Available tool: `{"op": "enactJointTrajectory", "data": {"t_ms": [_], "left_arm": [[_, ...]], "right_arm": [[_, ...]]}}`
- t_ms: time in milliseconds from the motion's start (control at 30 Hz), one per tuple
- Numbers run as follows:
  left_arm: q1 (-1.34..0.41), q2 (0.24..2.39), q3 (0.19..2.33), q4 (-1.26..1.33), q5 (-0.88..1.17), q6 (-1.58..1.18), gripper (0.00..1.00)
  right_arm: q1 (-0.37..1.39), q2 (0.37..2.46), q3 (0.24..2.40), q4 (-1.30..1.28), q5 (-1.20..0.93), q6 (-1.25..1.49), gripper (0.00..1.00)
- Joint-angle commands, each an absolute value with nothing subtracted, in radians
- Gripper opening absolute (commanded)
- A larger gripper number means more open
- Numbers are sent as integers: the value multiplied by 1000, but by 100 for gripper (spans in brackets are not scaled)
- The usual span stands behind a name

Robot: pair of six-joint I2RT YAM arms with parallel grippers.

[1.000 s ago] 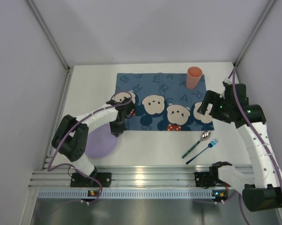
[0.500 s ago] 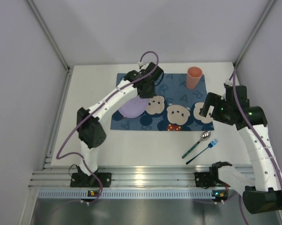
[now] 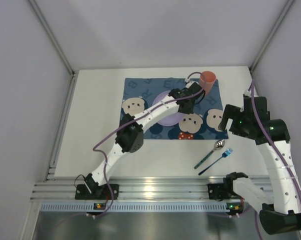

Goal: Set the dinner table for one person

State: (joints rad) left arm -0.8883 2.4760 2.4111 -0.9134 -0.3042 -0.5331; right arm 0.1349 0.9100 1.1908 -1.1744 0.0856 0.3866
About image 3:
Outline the purple plastic plate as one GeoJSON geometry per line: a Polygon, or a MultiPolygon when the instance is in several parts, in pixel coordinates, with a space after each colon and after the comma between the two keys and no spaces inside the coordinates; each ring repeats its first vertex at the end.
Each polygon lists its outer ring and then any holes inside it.
{"type": "MultiPolygon", "coordinates": [[[[161,100],[163,100],[168,94],[169,94],[169,90],[168,91],[164,91],[162,93],[160,93],[153,101],[152,105],[157,104],[158,102],[160,102],[161,100]]],[[[178,124],[182,118],[184,117],[184,113],[174,113],[171,114],[163,119],[161,119],[158,124],[163,126],[163,127],[171,127],[174,126],[176,124],[178,124]]]]}

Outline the silver spoon green handle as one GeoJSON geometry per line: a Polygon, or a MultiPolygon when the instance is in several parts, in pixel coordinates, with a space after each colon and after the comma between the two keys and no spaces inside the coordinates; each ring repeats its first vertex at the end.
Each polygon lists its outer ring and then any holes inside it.
{"type": "Polygon", "coordinates": [[[194,166],[194,169],[196,170],[197,168],[199,168],[199,166],[202,165],[215,151],[222,149],[224,145],[225,145],[224,139],[220,139],[216,141],[213,146],[213,149],[194,166]]]}

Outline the orange plastic cup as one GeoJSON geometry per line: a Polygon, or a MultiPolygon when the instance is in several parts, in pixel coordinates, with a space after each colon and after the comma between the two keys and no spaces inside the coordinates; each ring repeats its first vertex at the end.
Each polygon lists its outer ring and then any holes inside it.
{"type": "Polygon", "coordinates": [[[212,71],[203,71],[201,73],[199,85],[204,89],[206,95],[211,91],[216,79],[217,77],[212,71]]]}

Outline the blue bear print placemat cloth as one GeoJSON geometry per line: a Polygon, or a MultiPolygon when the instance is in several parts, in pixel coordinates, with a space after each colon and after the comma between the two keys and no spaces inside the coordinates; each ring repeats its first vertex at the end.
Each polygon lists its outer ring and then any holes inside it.
{"type": "MultiPolygon", "coordinates": [[[[162,92],[183,89],[182,78],[126,78],[124,83],[121,116],[135,115],[153,106],[162,92]]],[[[220,140],[228,139],[226,130],[218,126],[223,116],[219,82],[216,80],[209,94],[197,105],[193,114],[184,115],[174,126],[153,125],[144,133],[149,140],[220,140]]]]}

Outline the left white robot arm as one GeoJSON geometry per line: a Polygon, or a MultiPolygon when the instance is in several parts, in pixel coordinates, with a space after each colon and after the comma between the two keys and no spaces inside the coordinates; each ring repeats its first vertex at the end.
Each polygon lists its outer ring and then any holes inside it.
{"type": "Polygon", "coordinates": [[[84,178],[84,185],[91,195],[100,194],[103,185],[108,184],[116,163],[126,155],[138,151],[144,143],[144,133],[162,119],[175,114],[191,114],[197,99],[205,96],[205,90],[194,81],[185,88],[175,88],[161,101],[136,115],[125,114],[120,120],[119,127],[109,133],[93,147],[94,152],[104,155],[102,163],[84,178]],[[116,135],[115,142],[108,154],[98,147],[116,135]]]}

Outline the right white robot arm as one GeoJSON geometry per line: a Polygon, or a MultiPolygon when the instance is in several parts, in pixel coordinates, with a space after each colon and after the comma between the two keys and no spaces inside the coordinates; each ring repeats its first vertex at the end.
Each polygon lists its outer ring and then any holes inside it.
{"type": "Polygon", "coordinates": [[[290,134],[281,119],[271,119],[267,99],[243,94],[243,107],[226,105],[219,129],[251,139],[261,153],[270,179],[273,196],[267,195],[242,172],[223,178],[229,196],[243,198],[258,213],[269,235],[301,231],[301,186],[291,155],[290,134]]]}

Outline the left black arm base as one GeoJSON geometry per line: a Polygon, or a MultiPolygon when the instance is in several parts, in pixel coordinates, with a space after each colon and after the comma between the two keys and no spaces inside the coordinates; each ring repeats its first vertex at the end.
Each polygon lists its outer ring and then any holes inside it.
{"type": "Polygon", "coordinates": [[[91,173],[83,178],[82,184],[76,184],[78,178],[79,176],[74,181],[76,200],[106,200],[107,198],[110,200],[112,194],[114,200],[118,199],[120,190],[118,184],[110,184],[111,191],[107,184],[99,185],[96,183],[91,173]]]}

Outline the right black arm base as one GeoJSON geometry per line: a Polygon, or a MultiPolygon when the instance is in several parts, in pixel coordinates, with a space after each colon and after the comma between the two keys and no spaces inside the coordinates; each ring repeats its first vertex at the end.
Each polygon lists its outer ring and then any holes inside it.
{"type": "Polygon", "coordinates": [[[209,183],[207,185],[208,197],[210,200],[240,200],[241,196],[236,194],[233,186],[228,183],[209,183]]]}

